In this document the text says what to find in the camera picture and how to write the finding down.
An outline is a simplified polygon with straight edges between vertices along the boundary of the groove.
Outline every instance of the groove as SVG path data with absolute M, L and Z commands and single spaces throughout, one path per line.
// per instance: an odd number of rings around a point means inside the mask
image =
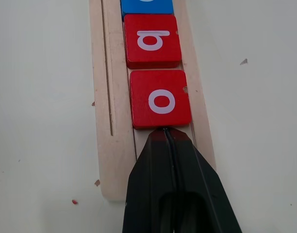
M 122 21 L 121 23 L 122 29 L 123 29 L 123 39 L 124 39 L 124 51 L 126 54 L 126 38 L 125 38 L 125 25 Z M 128 73 L 128 67 L 126 66 L 126 73 L 127 73 L 127 83 L 128 83 L 128 96 L 129 96 L 129 103 L 130 103 L 130 110 L 131 110 L 131 93 L 130 93 L 130 82 L 129 82 L 129 73 Z M 136 141 L 135 141 L 135 135 L 134 135 L 135 129 L 132 127 L 132 135 L 133 135 L 133 145 L 134 145 L 134 154 L 135 154 L 135 161 L 138 160 L 138 157 L 140 156 L 137 154 L 137 147 L 136 147 Z
M 110 86 L 109 86 L 109 71 L 108 71 L 108 56 L 107 56 L 107 43 L 106 43 L 106 31 L 105 31 L 105 20 L 104 20 L 104 5 L 101 0 L 101 8 L 102 8 L 102 24 L 103 24 L 103 42 L 104 42 L 104 57 L 105 57 L 105 72 L 106 72 L 106 86 L 108 89 L 108 105 L 109 105 L 109 119 L 110 119 L 110 133 L 113 136 L 113 119 L 112 119 L 112 109 L 111 109 L 111 97 L 110 97 Z
M 181 68 L 181 70 L 184 71 L 183 61 L 180 62 L 180 68 Z M 191 102 L 190 102 L 190 101 L 189 101 L 189 105 L 190 105 L 191 115 L 192 115 L 192 121 L 191 121 L 191 123 L 190 123 L 190 127 L 191 127 L 191 131 L 192 131 L 193 144 L 194 144 L 194 146 L 197 148 L 197 140 L 196 140 L 196 137 L 195 137 L 194 122 L 193 122 L 193 114 L 192 114 L 192 106 L 191 106 Z

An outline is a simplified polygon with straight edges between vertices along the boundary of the red tile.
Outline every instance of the red tile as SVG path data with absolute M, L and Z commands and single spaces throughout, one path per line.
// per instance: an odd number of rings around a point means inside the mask
M 139 70 L 130 74 L 135 129 L 187 125 L 191 110 L 182 70 Z
M 125 43 L 130 69 L 172 68 L 182 59 L 173 15 L 126 15 Z

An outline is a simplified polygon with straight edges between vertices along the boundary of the clamp jaw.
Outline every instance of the clamp jaw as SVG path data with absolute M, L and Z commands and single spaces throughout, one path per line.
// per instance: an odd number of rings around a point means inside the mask
M 217 173 L 176 129 L 152 132 L 129 176 L 123 233 L 241 233 Z

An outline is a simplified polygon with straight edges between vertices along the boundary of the white surface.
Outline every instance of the white surface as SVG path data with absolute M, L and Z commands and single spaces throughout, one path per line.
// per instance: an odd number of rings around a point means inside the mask
M 242 231 L 297 233 L 297 0 L 188 8 L 217 171 Z
M 0 233 L 121 232 L 93 101 L 88 0 L 0 0 Z
M 242 230 L 297 233 L 297 1 L 188 2 Z M 0 0 L 0 233 L 121 232 L 94 185 L 91 64 L 88 0 Z

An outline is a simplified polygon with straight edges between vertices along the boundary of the wooden tray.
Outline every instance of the wooden tray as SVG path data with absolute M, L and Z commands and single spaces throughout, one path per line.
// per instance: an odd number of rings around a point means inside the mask
M 152 130 L 132 128 L 119 0 L 90 0 L 97 145 L 101 191 L 108 200 L 125 200 L 129 174 Z M 190 126 L 179 127 L 215 168 L 208 116 L 185 0 L 173 0 L 192 111 Z

